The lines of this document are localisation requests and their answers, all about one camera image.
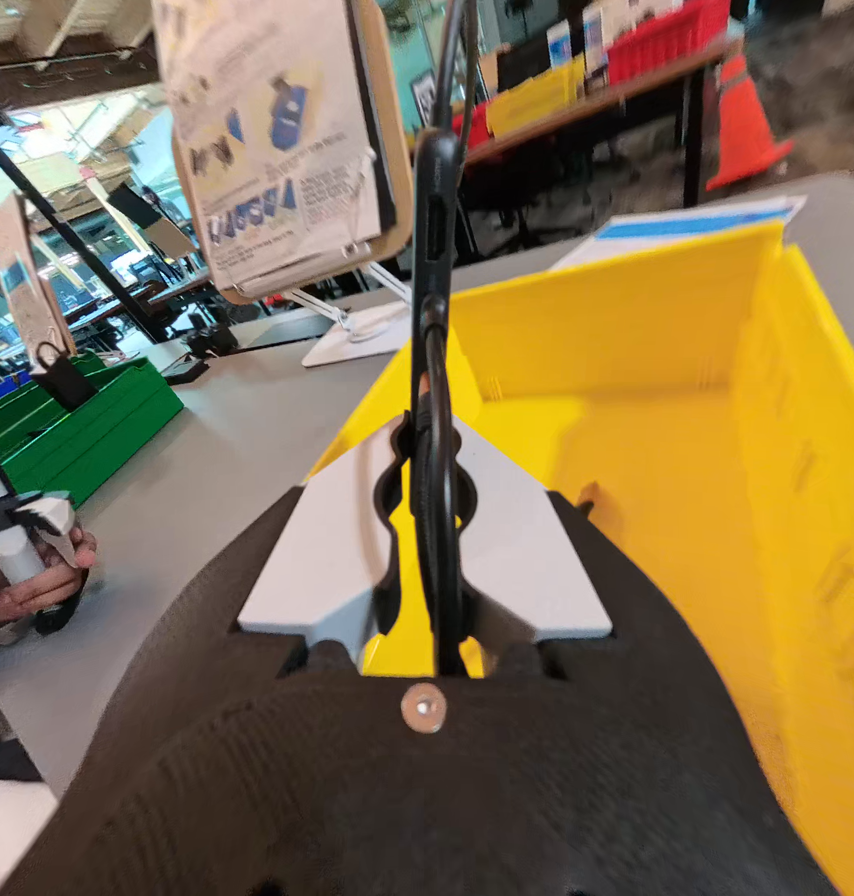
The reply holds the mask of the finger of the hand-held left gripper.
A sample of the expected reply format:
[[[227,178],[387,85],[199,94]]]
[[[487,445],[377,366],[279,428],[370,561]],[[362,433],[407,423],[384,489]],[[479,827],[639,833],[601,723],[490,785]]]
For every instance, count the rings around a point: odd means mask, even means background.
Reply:
[[[75,546],[72,539],[72,535],[75,532],[81,533],[81,530],[69,529],[63,533],[51,533],[46,530],[38,529],[36,531],[36,535],[39,539],[51,545],[52,548],[63,558],[66,564],[71,566],[73,569],[78,569],[80,566],[75,558]]]
[[[68,492],[32,497],[17,508],[17,521],[23,527],[58,538],[69,535],[74,519],[73,499]]]

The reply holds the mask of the white stand base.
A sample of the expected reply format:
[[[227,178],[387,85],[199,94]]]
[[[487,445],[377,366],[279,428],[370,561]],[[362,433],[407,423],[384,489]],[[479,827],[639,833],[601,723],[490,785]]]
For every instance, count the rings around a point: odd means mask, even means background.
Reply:
[[[360,357],[394,354],[409,341],[412,311],[410,287],[379,263],[361,265],[358,272],[377,280],[395,295],[396,300],[349,313],[298,287],[284,295],[332,322],[332,327],[302,359],[303,367],[314,368]]]

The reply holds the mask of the cardboard card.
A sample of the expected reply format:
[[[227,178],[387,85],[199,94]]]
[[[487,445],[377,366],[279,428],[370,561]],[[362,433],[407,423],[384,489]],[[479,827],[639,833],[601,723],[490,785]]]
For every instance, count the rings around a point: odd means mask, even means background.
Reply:
[[[52,288],[40,278],[29,240],[25,201],[11,192],[0,202],[0,287],[29,364],[75,357],[74,338]]]

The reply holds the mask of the orange traffic cone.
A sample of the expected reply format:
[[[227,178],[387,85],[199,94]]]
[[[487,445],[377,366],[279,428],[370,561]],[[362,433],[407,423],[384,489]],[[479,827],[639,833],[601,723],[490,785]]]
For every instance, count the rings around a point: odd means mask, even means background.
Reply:
[[[793,141],[774,137],[744,54],[730,56],[722,65],[718,112],[719,162],[706,182],[708,192],[761,175],[791,154]]]

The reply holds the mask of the yellow plastic bin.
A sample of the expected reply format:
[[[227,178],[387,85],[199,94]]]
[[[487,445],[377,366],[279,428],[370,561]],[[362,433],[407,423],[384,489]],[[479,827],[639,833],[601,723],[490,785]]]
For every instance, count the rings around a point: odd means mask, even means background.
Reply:
[[[343,894],[854,894],[854,350],[779,226],[455,297],[473,638]]]

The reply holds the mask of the small red bin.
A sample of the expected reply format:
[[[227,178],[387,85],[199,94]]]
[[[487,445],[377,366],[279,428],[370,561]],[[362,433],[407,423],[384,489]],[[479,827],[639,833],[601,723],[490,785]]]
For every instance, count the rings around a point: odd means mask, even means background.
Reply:
[[[491,140],[492,133],[488,128],[487,110],[488,102],[483,102],[474,107],[471,114],[470,127],[467,133],[466,155],[470,157],[473,152]],[[460,112],[452,120],[452,126],[457,136],[462,136],[464,131],[465,114]]]

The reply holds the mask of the black cable blue plugs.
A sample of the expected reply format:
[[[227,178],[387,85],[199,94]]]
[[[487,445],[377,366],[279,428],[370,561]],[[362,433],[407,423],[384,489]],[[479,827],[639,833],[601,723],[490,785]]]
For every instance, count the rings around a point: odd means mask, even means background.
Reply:
[[[418,532],[429,580],[436,672],[441,677],[466,675],[459,645],[464,634],[463,597],[456,527],[455,430],[446,371],[448,301],[429,297],[421,323],[429,429],[419,443]]]

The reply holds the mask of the grey desk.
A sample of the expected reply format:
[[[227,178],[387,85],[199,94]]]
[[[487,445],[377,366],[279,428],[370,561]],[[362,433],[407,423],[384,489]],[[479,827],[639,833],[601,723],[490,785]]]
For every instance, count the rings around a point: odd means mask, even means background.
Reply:
[[[775,262],[800,250],[854,348],[854,177],[788,185],[808,196],[777,252],[777,231],[729,246],[650,252],[604,292],[599,264],[528,285],[553,251],[486,263],[457,278],[465,362],[453,407],[545,487],[576,501],[595,482],[591,518],[684,615],[745,713],[767,769],[782,767],[781,711],[763,650],[774,618],[751,521],[749,439],[786,435],[776,412],[811,395],[764,317]],[[0,711],[60,798],[107,702],[187,583],[297,485],[353,415],[389,382],[383,357],[305,371],[301,343],[216,361],[180,391],[176,420],[88,501],[99,539],[74,620],[49,638],[0,649]]]

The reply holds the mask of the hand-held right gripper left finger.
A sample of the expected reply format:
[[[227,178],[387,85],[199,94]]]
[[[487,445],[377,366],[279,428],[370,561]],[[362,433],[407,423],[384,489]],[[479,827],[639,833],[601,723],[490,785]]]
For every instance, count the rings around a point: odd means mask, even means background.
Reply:
[[[401,603],[398,537],[378,484],[401,471],[403,413],[309,477],[238,616],[244,633],[336,642],[360,675],[367,644]]]

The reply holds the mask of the long wooden table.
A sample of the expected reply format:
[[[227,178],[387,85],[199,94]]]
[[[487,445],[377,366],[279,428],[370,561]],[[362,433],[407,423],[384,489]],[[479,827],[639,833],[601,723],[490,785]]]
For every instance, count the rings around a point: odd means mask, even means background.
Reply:
[[[598,130],[609,119],[610,135],[640,127],[656,117],[641,117],[637,105],[661,91],[672,92],[673,111],[664,110],[661,117],[679,118],[676,142],[684,148],[682,207],[699,203],[704,147],[703,122],[705,88],[713,69],[744,50],[745,38],[739,29],[728,28],[701,51],[680,57],[657,70],[644,73],[629,82],[607,86],[564,110],[537,119],[503,137],[494,137],[468,151],[465,170],[501,157],[534,140],[545,138],[563,129],[588,125]]]

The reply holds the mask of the printed paper sheets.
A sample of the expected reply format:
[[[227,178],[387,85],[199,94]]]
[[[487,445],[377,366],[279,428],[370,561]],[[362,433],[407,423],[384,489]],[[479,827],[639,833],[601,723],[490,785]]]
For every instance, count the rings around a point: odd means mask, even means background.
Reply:
[[[775,196],[694,210],[614,216],[551,265],[550,270],[571,270],[770,222],[785,226],[803,209],[807,199],[805,195]]]

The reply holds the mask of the green plastic bin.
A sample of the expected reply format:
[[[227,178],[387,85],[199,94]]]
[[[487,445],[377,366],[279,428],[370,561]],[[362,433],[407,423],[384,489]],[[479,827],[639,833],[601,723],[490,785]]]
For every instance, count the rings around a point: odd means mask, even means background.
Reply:
[[[18,492],[67,491],[80,505],[185,406],[146,358],[74,364],[97,393],[73,411],[24,377],[0,384],[0,463]]]

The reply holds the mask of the large red bin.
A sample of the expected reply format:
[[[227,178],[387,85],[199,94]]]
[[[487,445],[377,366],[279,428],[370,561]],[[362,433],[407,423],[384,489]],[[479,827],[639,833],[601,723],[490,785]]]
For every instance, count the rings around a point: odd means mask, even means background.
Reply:
[[[689,1],[616,39],[607,50],[607,83],[629,82],[705,49],[723,34],[730,1]]]

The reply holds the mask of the black USB hub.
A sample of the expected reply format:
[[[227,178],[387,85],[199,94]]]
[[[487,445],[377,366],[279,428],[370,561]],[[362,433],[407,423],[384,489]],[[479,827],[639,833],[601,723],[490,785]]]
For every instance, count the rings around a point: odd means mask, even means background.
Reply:
[[[455,261],[455,194],[458,140],[448,130],[421,133],[414,161],[414,227],[412,260],[412,318],[410,342],[410,509],[419,499],[419,443],[429,429],[429,407],[411,414],[419,375],[425,370],[421,323],[429,297],[448,301],[447,342],[450,331],[451,276]],[[447,362],[447,342],[445,359]],[[451,393],[450,377],[448,383]]]

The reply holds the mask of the black binder clip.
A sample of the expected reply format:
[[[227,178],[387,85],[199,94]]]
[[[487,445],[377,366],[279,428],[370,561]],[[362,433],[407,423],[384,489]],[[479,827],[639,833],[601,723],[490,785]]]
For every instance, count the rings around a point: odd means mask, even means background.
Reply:
[[[39,343],[29,379],[67,412],[99,394],[92,380],[74,365],[72,357],[52,342]]]

